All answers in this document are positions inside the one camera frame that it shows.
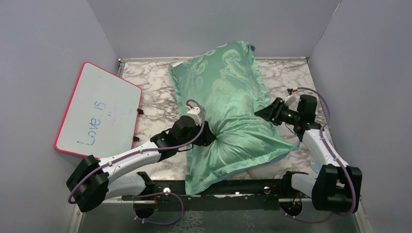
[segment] black mount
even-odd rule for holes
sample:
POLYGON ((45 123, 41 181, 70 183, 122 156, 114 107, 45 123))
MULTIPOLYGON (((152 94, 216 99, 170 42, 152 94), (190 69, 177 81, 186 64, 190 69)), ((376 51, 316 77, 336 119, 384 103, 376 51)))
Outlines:
MULTIPOLYGON (((181 116, 170 129, 156 134, 150 138, 150 141, 159 148, 179 146, 192 140, 199 133, 200 128, 201 126, 196 125, 193 118, 181 116)), ((207 147, 215 139, 216 136, 210 131, 209 123, 205 121, 202 133, 192 144, 207 147)), ((163 150, 159 161, 172 157, 177 150, 163 150)))
MULTIPOLYGON (((358 210, 361 196, 362 172, 359 168, 352 166, 347 166, 346 171, 355 188, 356 207, 354 213, 358 210)), ((352 194, 341 167, 332 164, 322 166, 312 189, 312 203, 316 210, 333 212, 348 212, 350 210, 352 194), (344 184, 344 186, 337 186, 337 182, 344 184)))
MULTIPOLYGON (((279 210, 284 202, 279 199, 292 199, 298 191, 287 187, 288 179, 267 180, 224 180, 212 184, 205 191, 195 195, 186 196, 185 181, 150 180, 145 172, 139 172, 146 183, 146 188, 141 195, 163 192, 169 188, 171 192, 179 195, 185 211, 223 211, 223 210, 279 210), (249 196, 218 198, 214 195, 249 194, 249 196)), ((135 201, 133 208, 140 218, 148 218, 155 211, 178 212, 180 202, 171 195, 140 198, 136 196, 123 196, 124 201, 135 201)))
POLYGON ((315 122, 317 99, 310 95, 301 95, 297 111, 289 109, 281 98, 276 98, 268 107, 255 112, 255 115, 274 125, 281 125, 283 122, 293 125, 293 131, 302 141, 306 130, 320 129, 321 125, 315 122))
MULTIPOLYGON (((302 141, 306 130, 320 129, 321 125, 315 122, 317 99, 310 95, 301 95, 297 111, 290 110, 281 98, 276 98, 268 107, 255 112, 255 115, 272 122, 274 125, 280 125, 283 122, 293 125, 293 131, 302 141)), ((356 208, 359 205, 361 194, 362 172, 357 167, 347 166, 353 186, 355 188, 356 208)), ((293 172, 286 172, 283 179, 289 180, 284 184, 285 190, 291 190, 293 172)), ((348 212, 352 205, 352 193, 341 167, 334 165, 323 165, 315 185, 312 190, 312 203, 316 210, 348 212)))
MULTIPOLYGON (((87 174, 99 167, 99 162, 93 155, 81 160, 66 182, 70 192, 87 174)), ((80 211, 87 212, 100 205, 106 198, 108 185, 108 174, 102 170, 97 171, 87 179, 73 195, 80 211)))

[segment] white plastic casing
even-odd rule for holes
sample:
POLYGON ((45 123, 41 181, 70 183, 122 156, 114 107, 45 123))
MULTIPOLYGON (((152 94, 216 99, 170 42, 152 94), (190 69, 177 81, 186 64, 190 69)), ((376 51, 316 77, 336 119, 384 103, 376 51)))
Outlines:
MULTIPOLYGON (((323 143, 321 136, 320 136, 320 130, 305 131, 305 133, 303 134, 302 142, 308 147, 308 149, 313 155, 313 158, 315 159, 316 164, 318 166, 322 166, 324 164, 325 165, 332 164, 334 166, 340 166, 335 161, 335 159, 332 157, 332 155, 329 153, 325 144, 323 143)), ((345 167, 348 166, 348 163, 338 155, 335 148, 331 145, 331 143, 327 139, 326 139, 326 142, 329 145, 329 147, 332 149, 332 152, 336 155, 336 158, 338 158, 339 161, 341 161, 345 167)))
POLYGON ((160 153, 157 150, 148 151, 144 153, 140 153, 140 150, 148 149, 148 148, 157 148, 156 144, 153 142, 146 142, 143 145, 136 147, 134 149, 128 150, 121 154, 118 154, 113 157, 108 158, 101 158, 99 165, 103 165, 106 163, 111 163, 111 161, 120 158, 126 154, 130 154, 136 152, 136 154, 131 155, 125 159, 120 160, 117 163, 113 163, 110 166, 103 168, 103 172, 109 173, 109 184, 111 184, 116 179, 120 178, 121 176, 132 172, 142 166, 148 164, 157 163, 160 159, 160 153))
POLYGON ((196 125, 201 125, 202 124, 202 119, 200 117, 200 108, 199 107, 191 108, 186 115, 193 118, 196 125))

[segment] white marble pattern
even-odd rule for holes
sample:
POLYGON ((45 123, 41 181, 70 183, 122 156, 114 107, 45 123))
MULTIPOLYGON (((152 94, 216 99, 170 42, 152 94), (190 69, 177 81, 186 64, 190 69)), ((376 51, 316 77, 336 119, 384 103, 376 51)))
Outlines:
MULTIPOLYGON (((315 88, 306 61, 263 61, 258 66, 262 74, 271 101, 276 97, 285 98, 287 87, 304 86, 315 88)), ((151 136, 170 128, 179 118, 176 105, 174 84, 168 71, 168 62, 128 62, 125 64, 123 78, 140 86, 143 90, 140 108, 144 115, 139 116, 136 136, 140 142, 135 147, 150 139, 151 136)), ((318 104, 317 120, 323 124, 325 117, 318 104)), ((285 124, 278 126, 280 135, 289 142, 297 142, 297 137, 285 124)), ((281 178, 288 170, 303 171, 314 176, 310 168, 311 159, 308 148, 300 144, 298 150, 292 151, 283 160, 256 167, 242 172, 233 179, 272 179, 281 178)), ((154 180, 184 180, 186 172, 186 154, 177 155, 160 163, 141 167, 154 180)))

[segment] green pillow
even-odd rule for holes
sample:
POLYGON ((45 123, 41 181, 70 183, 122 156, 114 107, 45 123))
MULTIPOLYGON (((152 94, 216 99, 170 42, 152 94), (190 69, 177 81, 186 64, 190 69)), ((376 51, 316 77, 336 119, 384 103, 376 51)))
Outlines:
POLYGON ((197 194, 211 184, 251 167, 284 158, 296 145, 284 142, 273 124, 254 115, 269 95, 244 41, 219 46, 172 67, 179 114, 188 99, 197 100, 216 140, 187 152, 186 193, 197 194))

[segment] purple wire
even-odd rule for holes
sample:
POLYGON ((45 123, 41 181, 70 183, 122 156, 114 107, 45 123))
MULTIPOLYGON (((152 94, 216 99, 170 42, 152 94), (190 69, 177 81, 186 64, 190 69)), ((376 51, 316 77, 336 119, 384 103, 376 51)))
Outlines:
MULTIPOLYGON (((187 105, 189 102, 194 102, 194 103, 200 108, 200 115, 202 116, 202 126, 200 127, 200 131, 199 131, 199 133, 197 133, 197 135, 196 135, 192 140, 190 140, 189 142, 184 143, 184 144, 182 144, 182 145, 174 146, 174 147, 147 148, 147 149, 143 149, 143 150, 137 150, 137 151, 131 152, 131 153, 129 153, 129 154, 125 154, 124 156, 122 156, 122 157, 120 157, 120 158, 117 158, 117 159, 115 159, 115 160, 113 160, 113 161, 111 161, 111 162, 112 162, 113 164, 114 164, 114 163, 117 163, 118 161, 123 160, 123 159, 125 159, 125 158, 127 158, 127 157, 130 157, 130 156, 132 156, 132 155, 135 155, 135 154, 137 154, 137 153, 144 153, 144 152, 154 151, 154 150, 156 150, 156 151, 162 151, 162 150, 174 150, 174 149, 179 149, 179 148, 181 148, 181 147, 190 145, 190 144, 192 144, 194 141, 196 141, 196 139, 198 139, 198 138, 200 137, 200 134, 202 134, 203 128, 205 127, 205 112, 204 112, 203 107, 199 104, 199 102, 197 102, 197 101, 195 101, 195 100, 188 100, 188 101, 186 101, 186 105, 187 105)), ((68 202, 69 202, 70 204, 76 204, 76 201, 72 201, 71 199, 73 198, 73 195, 74 195, 74 193, 77 191, 77 189, 79 189, 79 187, 80 187, 87 179, 89 179, 94 173, 96 173, 97 171, 99 171, 99 170, 101 170, 101 169, 103 169, 103 168, 105 168, 105 167, 107 167, 107 166, 109 166, 109 163, 103 164, 103 165, 97 167, 96 169, 94 169, 91 173, 87 174, 87 175, 74 187, 74 189, 70 192, 68 202)))
POLYGON ((183 205, 183 201, 182 201, 182 199, 179 197, 179 195, 177 195, 177 194, 175 194, 175 193, 160 192, 160 193, 152 193, 152 194, 141 195, 141 196, 140 196, 140 195, 136 195, 136 196, 134 196, 134 197, 136 197, 136 198, 148 198, 148 197, 157 196, 157 195, 161 195, 161 194, 170 194, 170 195, 172 195, 172 196, 175 196, 175 197, 179 200, 180 206, 181 206, 181 210, 180 210, 179 217, 177 217, 175 220, 173 220, 173 221, 171 221, 171 222, 154 222, 154 221, 146 220, 145 218, 139 218, 139 217, 137 216, 135 210, 133 210, 133 214, 135 214, 135 217, 136 217, 135 220, 136 220, 136 219, 139 219, 139 220, 141 220, 143 223, 144 223, 144 222, 148 222, 148 223, 152 223, 152 224, 156 224, 156 225, 162 225, 162 226, 171 225, 171 224, 174 224, 174 223, 176 223, 177 221, 179 221, 179 220, 183 217, 183 214, 184 214, 184 212, 185 212, 185 207, 184 207, 184 205, 183 205))
POLYGON ((287 217, 289 217, 289 218, 291 218, 291 219, 293 219, 293 220, 299 221, 299 222, 304 222, 304 223, 312 223, 312 224, 323 223, 323 222, 329 221, 329 220, 333 217, 333 213, 330 212, 330 214, 329 214, 326 218, 324 218, 324 219, 322 219, 322 220, 311 221, 311 220, 305 220, 305 219, 300 219, 300 218, 297 218, 297 217, 293 217, 293 216, 291 216, 291 215, 288 215, 282 208, 280 208, 280 209, 282 210, 283 213, 285 213, 285 215, 286 215, 287 217))
MULTIPOLYGON (((315 91, 315 90, 313 90, 313 89, 311 89, 311 88, 307 88, 307 87, 298 87, 298 89, 299 89, 299 90, 308 90, 308 91, 311 91, 311 92, 317 94, 317 95, 319 96, 319 98, 323 101, 323 103, 325 104, 325 108, 326 108, 326 111, 327 111, 327 116, 328 116, 328 118, 327 118, 327 120, 326 120, 326 123, 321 126, 321 129, 320 129, 320 137, 321 137, 324 145, 326 146, 327 150, 329 151, 330 155, 332 155, 332 157, 336 160, 336 162, 339 164, 339 166, 342 167, 342 170, 343 170, 343 172, 344 172, 344 174, 345 174, 345 177, 346 177, 347 180, 348 180, 349 187, 350 187, 350 191, 351 191, 351 193, 352 193, 352 205, 351 205, 351 207, 350 207, 350 210, 349 210, 347 213, 343 213, 343 214, 337 213, 337 214, 340 215, 340 216, 348 216, 348 215, 350 215, 350 214, 355 210, 355 207, 356 207, 355 188, 353 187, 352 180, 350 179, 350 176, 349 176, 348 172, 346 171, 345 166, 343 165, 343 163, 342 163, 339 159, 337 159, 336 154, 333 152, 332 148, 331 148, 331 147, 329 146, 329 144, 326 142, 326 138, 325 138, 324 135, 323 135, 323 130, 324 130, 325 127, 329 124, 329 121, 330 121, 330 109, 329 109, 329 106, 328 106, 328 104, 326 103, 325 98, 323 98, 323 96, 322 96, 321 94, 319 94, 317 91, 315 91)), ((282 210, 282 211, 285 213, 286 216, 288 216, 288 217, 290 217, 290 218, 293 218, 292 216, 288 215, 284 210, 282 210)), ((293 219, 294 219, 294 220, 297 220, 297 221, 300 221, 300 222, 304 222, 304 223, 323 223, 323 222, 326 222, 326 221, 330 220, 330 219, 332 218, 332 216, 333 216, 333 213, 330 213, 330 215, 329 215, 328 217, 326 217, 325 219, 322 219, 322 220, 318 220, 318 221, 304 220, 304 219, 299 219, 299 218, 296 218, 296 217, 293 218, 293 219)))

